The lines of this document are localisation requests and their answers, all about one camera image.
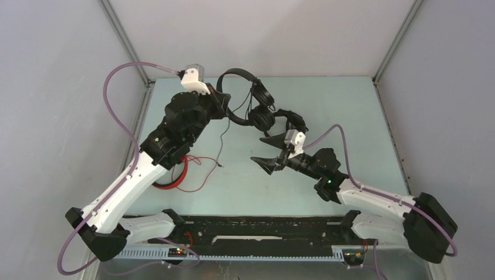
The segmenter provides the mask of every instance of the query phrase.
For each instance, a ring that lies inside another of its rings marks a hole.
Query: light blue table
[[[292,110],[304,117],[309,144],[331,125],[339,123],[346,132],[351,172],[365,184],[407,194],[385,120],[369,77],[261,78],[275,98],[277,108]],[[206,79],[216,84],[216,79]],[[248,93],[250,83],[241,78],[226,78],[224,92],[230,93],[230,108],[238,107]],[[184,91],[178,79],[158,79],[146,114],[141,139],[144,139],[164,116],[172,96]],[[244,110],[238,111],[244,116]],[[216,157],[220,134],[227,119],[211,121],[191,149],[191,155]],[[284,131],[285,118],[277,118],[271,134]],[[129,209],[129,214],[152,215],[172,208],[181,215],[344,215],[349,208],[324,202],[313,189],[316,180],[286,168],[267,175],[249,158],[273,158],[280,150],[262,144],[263,134],[253,127],[231,123],[224,135],[224,148],[216,168],[202,190],[185,193],[150,187]],[[318,146],[306,150],[312,155],[319,148],[336,151],[345,172],[342,142],[337,130]],[[189,165],[181,187],[198,188],[214,162]]]

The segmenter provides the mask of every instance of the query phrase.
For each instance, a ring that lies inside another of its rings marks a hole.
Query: black headphones
[[[224,76],[227,74],[238,75],[245,78],[249,82],[252,82],[250,93],[259,103],[258,106],[249,112],[247,120],[239,118],[228,108],[227,117],[235,124],[254,126],[259,131],[263,131],[265,136],[269,136],[267,131],[270,130],[270,128],[275,124],[275,117],[286,117],[287,123],[285,124],[285,127],[287,130],[290,128],[290,125],[295,126],[300,131],[306,132],[308,130],[302,117],[292,111],[280,109],[279,111],[272,113],[272,111],[275,110],[275,99],[273,99],[266,87],[264,87],[260,79],[244,69],[232,68],[225,71],[225,73],[218,77],[218,92],[223,92],[222,82],[224,80]]]

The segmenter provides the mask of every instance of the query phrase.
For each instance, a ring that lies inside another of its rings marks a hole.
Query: gray wall
[[[379,84],[415,194],[459,226],[458,279],[493,279],[495,1],[426,1]]]
[[[64,214],[101,193],[122,163],[128,139],[102,86],[128,59],[97,1],[1,1],[0,34],[0,279],[73,279],[56,268],[71,229]],[[122,72],[110,102],[131,125],[144,86],[135,70]],[[76,240],[66,269],[84,253]]]

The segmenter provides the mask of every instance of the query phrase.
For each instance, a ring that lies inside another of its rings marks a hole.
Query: gray floor
[[[378,251],[379,267],[389,280],[431,279],[427,263],[406,250]],[[111,260],[105,264],[112,272],[124,272],[141,264],[143,260]],[[373,253],[367,254],[365,264],[373,265]],[[134,279],[221,279],[221,280],[300,280],[300,279],[377,279],[371,269],[352,269],[339,262],[245,262],[245,261],[205,261],[194,268],[167,269],[164,265],[152,265],[126,276],[105,274],[100,265],[98,280]]]

